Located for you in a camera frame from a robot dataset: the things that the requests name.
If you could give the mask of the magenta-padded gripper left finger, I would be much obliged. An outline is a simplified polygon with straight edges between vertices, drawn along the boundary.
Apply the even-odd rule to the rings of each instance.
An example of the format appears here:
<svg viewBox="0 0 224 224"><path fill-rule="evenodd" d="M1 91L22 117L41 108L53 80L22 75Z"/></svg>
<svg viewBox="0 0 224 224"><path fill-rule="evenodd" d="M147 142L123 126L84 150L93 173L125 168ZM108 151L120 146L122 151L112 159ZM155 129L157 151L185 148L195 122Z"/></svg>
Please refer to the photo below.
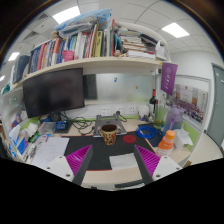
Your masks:
<svg viewBox="0 0 224 224"><path fill-rule="evenodd" d="M93 146L87 145L68 156L54 159L46 170L76 185L81 185L93 156Z"/></svg>

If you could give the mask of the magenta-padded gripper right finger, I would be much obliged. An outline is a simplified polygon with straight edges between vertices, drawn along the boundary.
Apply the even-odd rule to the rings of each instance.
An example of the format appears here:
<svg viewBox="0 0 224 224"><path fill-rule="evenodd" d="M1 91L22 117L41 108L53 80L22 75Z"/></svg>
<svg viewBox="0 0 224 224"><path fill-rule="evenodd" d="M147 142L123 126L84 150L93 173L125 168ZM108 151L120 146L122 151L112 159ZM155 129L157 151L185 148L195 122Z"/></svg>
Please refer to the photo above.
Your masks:
<svg viewBox="0 0 224 224"><path fill-rule="evenodd" d="M181 167L169 156L159 157L138 145L134 146L134 156L145 185L181 170Z"/></svg>

